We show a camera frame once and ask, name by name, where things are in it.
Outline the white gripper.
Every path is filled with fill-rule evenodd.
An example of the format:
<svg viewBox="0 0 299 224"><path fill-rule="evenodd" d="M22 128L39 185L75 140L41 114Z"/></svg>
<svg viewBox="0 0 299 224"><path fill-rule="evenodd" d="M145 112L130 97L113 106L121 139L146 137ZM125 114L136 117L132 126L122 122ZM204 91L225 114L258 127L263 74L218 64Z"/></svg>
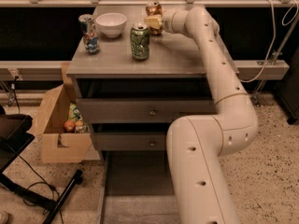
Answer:
<svg viewBox="0 0 299 224"><path fill-rule="evenodd" d="M172 28L173 12L171 10L165 10L163 15L149 15L144 19L144 22L150 29L164 30L168 33L173 32Z"/></svg>

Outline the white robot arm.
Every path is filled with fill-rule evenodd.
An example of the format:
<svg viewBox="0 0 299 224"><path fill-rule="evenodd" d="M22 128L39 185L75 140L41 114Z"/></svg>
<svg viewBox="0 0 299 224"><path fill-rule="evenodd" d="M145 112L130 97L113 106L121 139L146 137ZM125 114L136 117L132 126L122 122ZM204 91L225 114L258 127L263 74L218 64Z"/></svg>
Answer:
<svg viewBox="0 0 299 224"><path fill-rule="evenodd" d="M212 115L176 119L166 150L180 224L240 224L219 156L247 147L258 132L254 106L217 41L219 25L204 7L168 9L145 23L192 38L215 104Z"/></svg>

